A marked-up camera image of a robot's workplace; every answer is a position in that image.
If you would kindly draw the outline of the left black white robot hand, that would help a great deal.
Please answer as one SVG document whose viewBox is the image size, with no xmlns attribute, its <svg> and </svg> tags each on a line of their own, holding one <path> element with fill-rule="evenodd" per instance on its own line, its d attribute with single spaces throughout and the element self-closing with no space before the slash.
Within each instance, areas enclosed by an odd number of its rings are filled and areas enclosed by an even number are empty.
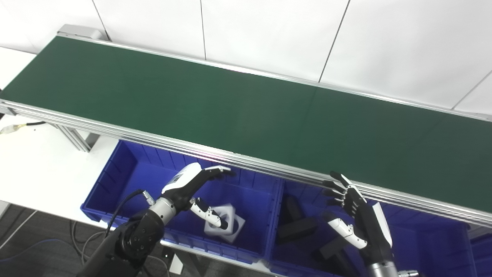
<svg viewBox="0 0 492 277">
<path fill-rule="evenodd" d="M 161 217 L 164 225 L 180 212 L 190 210 L 206 223 L 227 230 L 233 225 L 222 219 L 202 198 L 194 196 L 207 181 L 223 174 L 231 175 L 231 168 L 223 165 L 202 168 L 197 162 L 186 165 L 163 187 L 151 209 Z"/>
</svg>

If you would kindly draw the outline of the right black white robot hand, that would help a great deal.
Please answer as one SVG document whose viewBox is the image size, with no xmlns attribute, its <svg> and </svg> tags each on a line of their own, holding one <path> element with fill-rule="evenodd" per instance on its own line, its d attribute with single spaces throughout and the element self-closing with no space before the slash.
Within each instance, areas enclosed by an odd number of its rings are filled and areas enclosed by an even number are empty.
<svg viewBox="0 0 492 277">
<path fill-rule="evenodd" d="M 327 205 L 341 207 L 354 224 L 347 224 L 332 212 L 324 212 L 323 219 L 349 244 L 359 250 L 366 266 L 394 263 L 392 237 L 383 210 L 379 203 L 370 205 L 358 187 L 346 176 L 331 171 L 337 181 L 325 180 L 323 192 L 330 197 Z"/>
</svg>

